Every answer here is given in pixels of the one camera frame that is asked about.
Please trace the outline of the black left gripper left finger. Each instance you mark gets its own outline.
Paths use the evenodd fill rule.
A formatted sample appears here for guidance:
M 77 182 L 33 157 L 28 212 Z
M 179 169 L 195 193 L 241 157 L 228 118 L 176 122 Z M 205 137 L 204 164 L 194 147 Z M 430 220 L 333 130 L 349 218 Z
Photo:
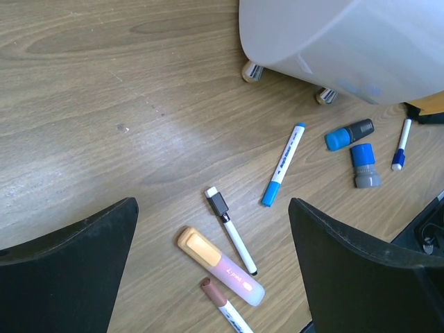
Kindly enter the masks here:
M 125 198 L 1 250 L 1 331 L 107 332 L 138 213 Z

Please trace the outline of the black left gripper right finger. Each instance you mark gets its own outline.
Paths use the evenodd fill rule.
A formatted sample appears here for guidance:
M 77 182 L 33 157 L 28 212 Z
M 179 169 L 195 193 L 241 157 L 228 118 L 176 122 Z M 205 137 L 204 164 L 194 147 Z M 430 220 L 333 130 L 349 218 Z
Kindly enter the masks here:
M 300 198 L 289 219 L 309 332 L 442 332 L 443 258 L 388 243 Z

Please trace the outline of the white rounded drawer organizer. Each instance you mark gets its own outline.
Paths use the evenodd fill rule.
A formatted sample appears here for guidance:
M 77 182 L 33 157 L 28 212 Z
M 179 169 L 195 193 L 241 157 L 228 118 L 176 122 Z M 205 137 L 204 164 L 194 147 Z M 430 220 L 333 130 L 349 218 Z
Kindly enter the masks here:
M 443 106 L 443 2 L 241 1 L 247 59 L 374 105 Z

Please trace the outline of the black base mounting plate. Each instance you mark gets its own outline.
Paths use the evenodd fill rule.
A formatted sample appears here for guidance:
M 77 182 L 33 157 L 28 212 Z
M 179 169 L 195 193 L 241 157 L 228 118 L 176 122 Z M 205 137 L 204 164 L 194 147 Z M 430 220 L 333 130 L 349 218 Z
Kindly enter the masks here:
M 443 191 L 391 243 L 443 257 Z

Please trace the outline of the white marker brown cap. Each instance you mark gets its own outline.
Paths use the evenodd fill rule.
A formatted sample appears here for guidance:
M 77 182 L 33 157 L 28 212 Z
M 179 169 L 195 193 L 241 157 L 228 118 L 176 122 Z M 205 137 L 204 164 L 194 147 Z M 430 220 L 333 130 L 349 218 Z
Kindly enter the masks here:
M 253 333 L 253 330 L 244 320 L 242 315 L 235 309 L 232 303 L 225 297 L 225 295 L 210 278 L 205 278 L 201 282 L 200 287 L 236 332 Z

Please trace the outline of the white marker light blue cap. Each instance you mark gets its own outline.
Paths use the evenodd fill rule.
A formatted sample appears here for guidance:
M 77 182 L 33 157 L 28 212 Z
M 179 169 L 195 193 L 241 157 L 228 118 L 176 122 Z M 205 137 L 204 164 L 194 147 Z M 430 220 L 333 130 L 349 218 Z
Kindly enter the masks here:
M 266 191 L 262 197 L 262 205 L 270 207 L 273 204 L 278 194 L 279 188 L 281 187 L 284 176 L 289 168 L 292 158 L 300 143 L 304 131 L 305 131 L 304 123 L 297 123 L 294 126 L 293 131 L 287 142 L 287 145 L 285 146 L 285 149 L 282 153 L 280 161 L 278 162 L 276 169 L 268 184 L 268 187 L 266 188 Z

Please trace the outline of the pink highlighter orange cap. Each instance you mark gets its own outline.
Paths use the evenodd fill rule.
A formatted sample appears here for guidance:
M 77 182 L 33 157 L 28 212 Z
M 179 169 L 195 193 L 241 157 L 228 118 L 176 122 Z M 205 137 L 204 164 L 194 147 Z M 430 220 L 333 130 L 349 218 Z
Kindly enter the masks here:
M 251 306 L 264 299 L 265 289 L 239 265 L 224 255 L 196 228 L 185 228 L 177 240 L 178 246 L 226 287 Z

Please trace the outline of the white marker dark blue cap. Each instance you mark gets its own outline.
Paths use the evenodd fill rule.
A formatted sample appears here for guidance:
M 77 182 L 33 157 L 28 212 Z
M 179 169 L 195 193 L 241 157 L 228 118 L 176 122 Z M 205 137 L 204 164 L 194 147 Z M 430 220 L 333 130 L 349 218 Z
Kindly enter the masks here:
M 391 169 L 393 171 L 400 171 L 404 166 L 405 148 L 407 146 L 407 140 L 408 140 L 409 133 L 411 130 L 412 122 L 413 122 L 412 118 L 406 118 L 404 121 L 404 125 L 403 125 L 402 132 L 400 135 L 400 140 L 398 143 L 398 149 L 393 156 L 393 160 L 392 160 L 392 164 L 391 164 Z

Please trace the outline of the black highlighter blue cap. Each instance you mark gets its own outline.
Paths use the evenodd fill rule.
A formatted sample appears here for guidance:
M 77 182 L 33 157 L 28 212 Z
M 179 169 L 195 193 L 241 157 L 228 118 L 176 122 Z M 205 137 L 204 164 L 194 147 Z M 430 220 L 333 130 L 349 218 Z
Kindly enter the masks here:
M 337 151 L 372 134 L 375 130 L 371 119 L 364 119 L 326 134 L 325 143 L 329 151 Z

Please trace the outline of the white marker black cap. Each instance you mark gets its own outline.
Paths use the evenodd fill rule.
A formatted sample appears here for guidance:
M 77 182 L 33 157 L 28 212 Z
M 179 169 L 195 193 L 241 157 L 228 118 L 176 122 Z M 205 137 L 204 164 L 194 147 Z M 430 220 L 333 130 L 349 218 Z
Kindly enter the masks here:
M 224 228 L 226 229 L 232 243 L 234 244 L 240 258 L 242 259 L 247 271 L 255 276 L 257 275 L 257 267 L 251 257 L 243 239 L 238 233 L 237 229 L 228 214 L 229 207 L 225 202 L 222 194 L 217 190 L 216 187 L 210 187 L 205 191 L 205 196 L 210 203 L 214 213 L 220 218 Z

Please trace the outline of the black cloth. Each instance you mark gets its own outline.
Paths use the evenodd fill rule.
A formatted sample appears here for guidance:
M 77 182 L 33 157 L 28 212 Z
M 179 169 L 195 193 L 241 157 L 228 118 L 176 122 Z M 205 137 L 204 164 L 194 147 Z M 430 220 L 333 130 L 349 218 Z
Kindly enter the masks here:
M 417 121 L 422 125 L 432 125 L 432 124 L 444 124 L 444 114 L 442 112 L 437 114 L 423 114 L 420 115 L 421 109 L 417 108 L 408 103 L 404 103 L 407 111 L 407 117 Z

